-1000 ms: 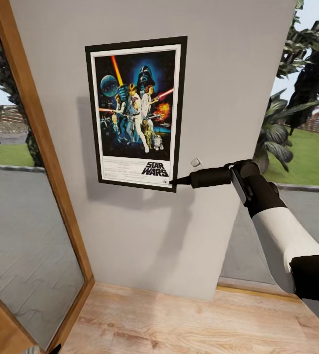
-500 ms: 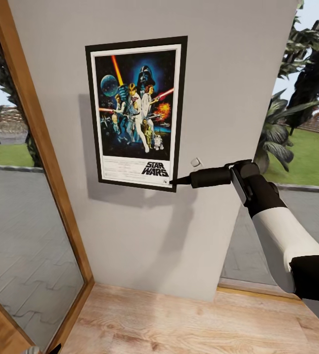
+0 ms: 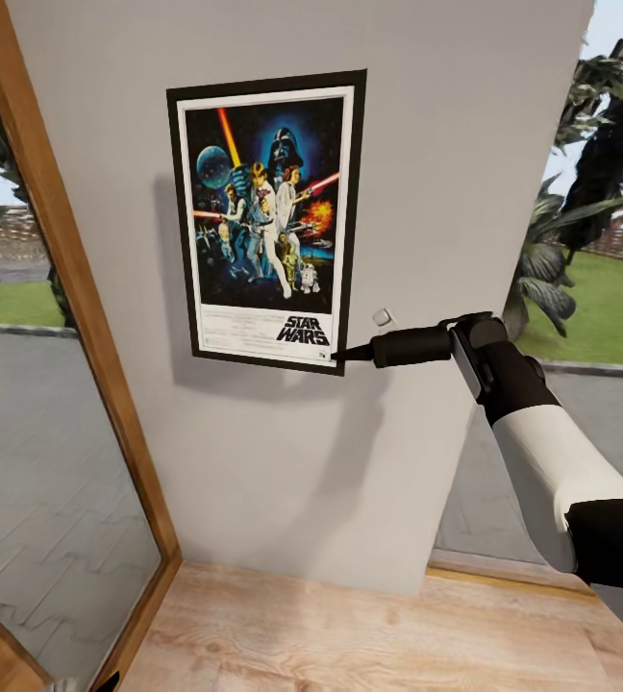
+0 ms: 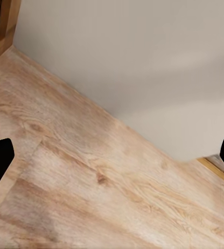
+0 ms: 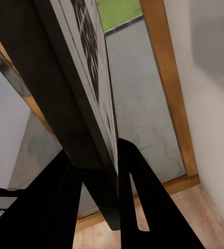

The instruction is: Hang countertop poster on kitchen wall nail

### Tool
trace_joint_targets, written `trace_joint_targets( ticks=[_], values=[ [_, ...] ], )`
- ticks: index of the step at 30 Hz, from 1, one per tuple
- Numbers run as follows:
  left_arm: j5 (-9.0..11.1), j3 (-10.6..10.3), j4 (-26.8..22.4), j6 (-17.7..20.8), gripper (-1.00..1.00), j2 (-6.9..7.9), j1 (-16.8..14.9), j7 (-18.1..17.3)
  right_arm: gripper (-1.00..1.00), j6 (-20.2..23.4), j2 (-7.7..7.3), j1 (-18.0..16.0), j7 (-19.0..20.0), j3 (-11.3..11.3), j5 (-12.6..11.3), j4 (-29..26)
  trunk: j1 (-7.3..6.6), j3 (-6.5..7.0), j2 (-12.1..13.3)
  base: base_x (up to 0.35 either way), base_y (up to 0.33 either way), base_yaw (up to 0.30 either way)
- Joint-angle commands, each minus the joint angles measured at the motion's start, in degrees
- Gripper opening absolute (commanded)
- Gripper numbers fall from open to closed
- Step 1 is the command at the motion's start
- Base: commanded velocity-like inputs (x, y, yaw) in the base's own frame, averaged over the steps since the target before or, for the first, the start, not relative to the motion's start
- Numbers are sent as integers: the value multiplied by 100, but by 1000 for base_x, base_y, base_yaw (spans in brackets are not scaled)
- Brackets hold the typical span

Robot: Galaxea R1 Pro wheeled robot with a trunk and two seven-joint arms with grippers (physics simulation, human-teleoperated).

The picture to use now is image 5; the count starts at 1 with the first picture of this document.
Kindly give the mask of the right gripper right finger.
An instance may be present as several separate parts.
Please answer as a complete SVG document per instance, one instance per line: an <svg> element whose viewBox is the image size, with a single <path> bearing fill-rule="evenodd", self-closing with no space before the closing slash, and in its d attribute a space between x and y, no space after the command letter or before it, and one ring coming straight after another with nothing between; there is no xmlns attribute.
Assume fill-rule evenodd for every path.
<svg viewBox="0 0 224 249"><path fill-rule="evenodd" d="M130 173L150 231L138 229ZM118 139L121 249L205 249L137 146Z"/></svg>

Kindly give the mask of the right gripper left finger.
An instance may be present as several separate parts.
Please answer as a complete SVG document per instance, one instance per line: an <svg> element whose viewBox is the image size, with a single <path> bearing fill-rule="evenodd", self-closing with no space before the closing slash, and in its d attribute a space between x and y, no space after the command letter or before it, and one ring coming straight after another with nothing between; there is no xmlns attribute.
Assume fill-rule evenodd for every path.
<svg viewBox="0 0 224 249"><path fill-rule="evenodd" d="M0 217L0 249L72 249L81 188L62 149Z"/></svg>

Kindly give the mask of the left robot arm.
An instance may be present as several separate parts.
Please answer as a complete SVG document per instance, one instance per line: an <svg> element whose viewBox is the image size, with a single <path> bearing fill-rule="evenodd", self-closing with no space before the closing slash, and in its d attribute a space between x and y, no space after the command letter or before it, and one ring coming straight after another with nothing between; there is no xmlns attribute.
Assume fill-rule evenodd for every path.
<svg viewBox="0 0 224 249"><path fill-rule="evenodd" d="M25 189L0 188L0 211L7 210L9 206L25 191Z"/></svg>

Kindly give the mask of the poster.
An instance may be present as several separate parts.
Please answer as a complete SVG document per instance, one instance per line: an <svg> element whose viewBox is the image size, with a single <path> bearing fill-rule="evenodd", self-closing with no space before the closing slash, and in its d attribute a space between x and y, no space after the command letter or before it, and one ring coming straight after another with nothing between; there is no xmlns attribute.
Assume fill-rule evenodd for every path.
<svg viewBox="0 0 224 249"><path fill-rule="evenodd" d="M0 0L0 42L112 231L118 127L96 0Z"/></svg>

